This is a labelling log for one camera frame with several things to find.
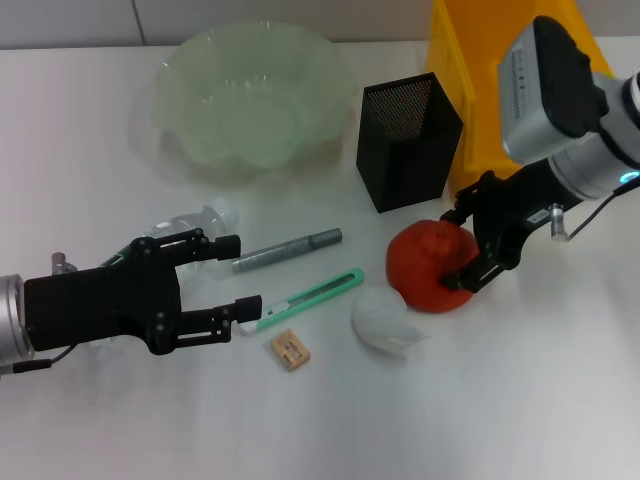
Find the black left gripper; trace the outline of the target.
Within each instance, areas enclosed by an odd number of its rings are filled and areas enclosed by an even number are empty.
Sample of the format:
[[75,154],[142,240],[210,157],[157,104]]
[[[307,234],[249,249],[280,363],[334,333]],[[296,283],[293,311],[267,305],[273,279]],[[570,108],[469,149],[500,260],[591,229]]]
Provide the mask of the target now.
[[201,228],[134,240],[125,259],[106,267],[24,283],[25,325],[37,351],[116,336],[142,340],[155,355],[231,341],[231,324],[258,320],[260,295],[181,312],[174,265],[236,259],[238,235],[210,239]]

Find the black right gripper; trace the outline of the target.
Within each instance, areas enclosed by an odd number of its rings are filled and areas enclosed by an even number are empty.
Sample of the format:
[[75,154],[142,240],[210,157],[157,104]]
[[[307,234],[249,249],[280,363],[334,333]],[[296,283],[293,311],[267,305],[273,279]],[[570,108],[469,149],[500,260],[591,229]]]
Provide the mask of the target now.
[[478,293],[503,270],[518,266],[527,238],[549,221],[549,208],[568,211],[581,200],[557,179],[547,162],[536,162],[501,179],[492,171],[455,194],[453,207],[441,221],[462,226],[473,215],[480,254],[440,277],[451,291]]

